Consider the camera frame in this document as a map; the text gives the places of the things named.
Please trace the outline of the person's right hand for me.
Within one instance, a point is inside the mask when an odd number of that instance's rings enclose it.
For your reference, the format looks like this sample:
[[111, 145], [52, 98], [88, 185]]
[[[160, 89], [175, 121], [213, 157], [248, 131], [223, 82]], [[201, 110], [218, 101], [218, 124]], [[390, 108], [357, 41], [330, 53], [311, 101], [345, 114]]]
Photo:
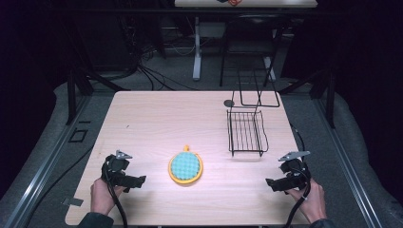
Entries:
[[306, 219], [313, 224], [320, 219], [326, 219], [326, 205], [324, 198], [324, 189], [314, 180], [310, 180], [311, 189], [307, 197], [303, 196], [303, 190], [289, 189], [287, 193], [294, 199], [303, 199], [299, 210]]

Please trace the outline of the yellow and teal round sponge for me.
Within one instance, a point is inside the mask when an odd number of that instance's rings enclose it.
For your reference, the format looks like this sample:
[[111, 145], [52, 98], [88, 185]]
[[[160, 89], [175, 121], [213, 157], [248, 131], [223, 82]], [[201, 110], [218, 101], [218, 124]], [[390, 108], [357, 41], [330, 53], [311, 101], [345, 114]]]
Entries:
[[197, 181], [202, 171], [202, 158], [198, 153], [192, 152], [188, 144], [168, 163], [169, 177], [178, 184], [190, 184]]

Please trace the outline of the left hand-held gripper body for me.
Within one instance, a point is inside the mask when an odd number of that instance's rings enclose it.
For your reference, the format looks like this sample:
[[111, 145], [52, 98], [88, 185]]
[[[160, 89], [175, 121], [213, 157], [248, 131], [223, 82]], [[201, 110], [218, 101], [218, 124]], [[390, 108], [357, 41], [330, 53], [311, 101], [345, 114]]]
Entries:
[[102, 166], [102, 180], [112, 186], [131, 187], [132, 179], [125, 174], [129, 165], [128, 159], [131, 159], [131, 156], [121, 150], [107, 156]]

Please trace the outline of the black frame stand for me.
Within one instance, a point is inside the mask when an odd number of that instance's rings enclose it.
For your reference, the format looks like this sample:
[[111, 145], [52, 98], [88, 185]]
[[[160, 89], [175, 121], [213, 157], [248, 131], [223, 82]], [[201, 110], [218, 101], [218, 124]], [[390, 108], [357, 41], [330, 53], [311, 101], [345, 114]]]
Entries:
[[95, 80], [115, 92], [126, 91], [126, 88], [110, 82], [93, 70], [82, 66], [74, 66], [67, 75], [67, 124], [71, 124], [78, 114], [76, 101], [77, 91], [85, 97], [93, 94], [94, 88], [90, 80]]
[[298, 80], [280, 90], [278, 93], [285, 95], [308, 83], [313, 83], [309, 91], [309, 96], [312, 99], [320, 99], [322, 96], [325, 96], [325, 120], [330, 127], [335, 128], [334, 104], [336, 96], [336, 76], [330, 68], [321, 69], [306, 78]]

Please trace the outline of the black tape square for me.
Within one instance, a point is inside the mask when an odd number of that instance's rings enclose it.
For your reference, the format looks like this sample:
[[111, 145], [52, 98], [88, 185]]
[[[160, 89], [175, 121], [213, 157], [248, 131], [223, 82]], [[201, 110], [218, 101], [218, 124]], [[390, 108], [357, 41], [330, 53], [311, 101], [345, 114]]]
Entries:
[[87, 132], [87, 129], [75, 128], [70, 135], [68, 141], [70, 143], [82, 143], [86, 138]]

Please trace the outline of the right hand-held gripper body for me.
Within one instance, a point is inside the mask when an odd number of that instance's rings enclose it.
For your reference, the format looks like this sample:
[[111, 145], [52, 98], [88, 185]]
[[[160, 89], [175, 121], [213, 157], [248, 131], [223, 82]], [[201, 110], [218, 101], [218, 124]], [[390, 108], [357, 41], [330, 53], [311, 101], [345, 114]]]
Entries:
[[289, 152], [278, 160], [281, 162], [280, 170], [286, 175], [280, 180], [279, 189], [303, 189], [311, 178], [310, 171], [304, 157], [310, 155], [309, 151]]

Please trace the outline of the black chair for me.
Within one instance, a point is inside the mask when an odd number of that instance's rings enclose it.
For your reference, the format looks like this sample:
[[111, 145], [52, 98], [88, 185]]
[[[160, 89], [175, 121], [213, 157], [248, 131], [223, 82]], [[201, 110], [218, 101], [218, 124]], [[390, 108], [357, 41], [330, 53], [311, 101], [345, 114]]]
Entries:
[[225, 25], [221, 43], [220, 86], [223, 84], [225, 58], [230, 55], [256, 55], [268, 58], [264, 85], [273, 79], [272, 69], [276, 60], [282, 34], [290, 20], [279, 14], [243, 14], [228, 21]]

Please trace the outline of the person's left hand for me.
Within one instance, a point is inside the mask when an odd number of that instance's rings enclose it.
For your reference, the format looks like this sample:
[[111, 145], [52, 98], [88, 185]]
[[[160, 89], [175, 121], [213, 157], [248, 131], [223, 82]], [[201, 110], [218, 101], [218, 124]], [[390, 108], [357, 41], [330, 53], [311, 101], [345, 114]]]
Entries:
[[109, 193], [108, 185], [101, 178], [92, 183], [90, 187], [90, 211], [107, 216], [115, 206], [115, 201]]

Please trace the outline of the grey tape strip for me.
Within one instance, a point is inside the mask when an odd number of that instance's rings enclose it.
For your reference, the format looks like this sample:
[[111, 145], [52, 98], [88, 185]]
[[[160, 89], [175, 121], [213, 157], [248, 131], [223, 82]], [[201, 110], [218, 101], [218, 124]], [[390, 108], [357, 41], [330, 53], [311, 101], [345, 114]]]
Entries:
[[80, 207], [84, 201], [82, 199], [65, 198], [62, 203], [66, 206], [78, 206]]

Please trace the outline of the metal floor rail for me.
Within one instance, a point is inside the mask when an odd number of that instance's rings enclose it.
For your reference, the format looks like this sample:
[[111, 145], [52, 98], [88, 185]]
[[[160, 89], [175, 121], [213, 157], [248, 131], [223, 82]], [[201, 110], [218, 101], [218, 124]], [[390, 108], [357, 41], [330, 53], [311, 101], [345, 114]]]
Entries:
[[80, 98], [75, 116], [70, 124], [66, 124], [67, 101], [62, 98], [57, 100], [50, 121], [38, 143], [10, 189], [0, 200], [0, 228], [22, 228], [26, 224], [29, 213], [60, 159], [67, 137], [73, 132], [77, 118], [84, 112], [89, 101], [88, 96]]
[[384, 228], [381, 221], [369, 199], [369, 196], [364, 189], [358, 175], [347, 155], [345, 147], [339, 138], [336, 129], [332, 128], [328, 123], [325, 113], [325, 107], [321, 100], [313, 99], [313, 104], [319, 114], [322, 123], [325, 126], [326, 131], [332, 139], [333, 145], [336, 148], [336, 156], [341, 170], [348, 182], [348, 185], [355, 198], [355, 202], [360, 209], [362, 217], [364, 218], [368, 228]]

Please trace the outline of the white table leg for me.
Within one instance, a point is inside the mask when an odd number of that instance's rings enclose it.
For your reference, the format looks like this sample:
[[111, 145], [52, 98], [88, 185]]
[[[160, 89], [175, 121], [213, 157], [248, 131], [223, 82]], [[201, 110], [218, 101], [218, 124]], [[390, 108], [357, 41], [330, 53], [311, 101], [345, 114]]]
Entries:
[[195, 18], [194, 38], [195, 38], [195, 57], [194, 57], [192, 78], [194, 81], [198, 81], [201, 78], [201, 68], [202, 68], [200, 21], [198, 17]]

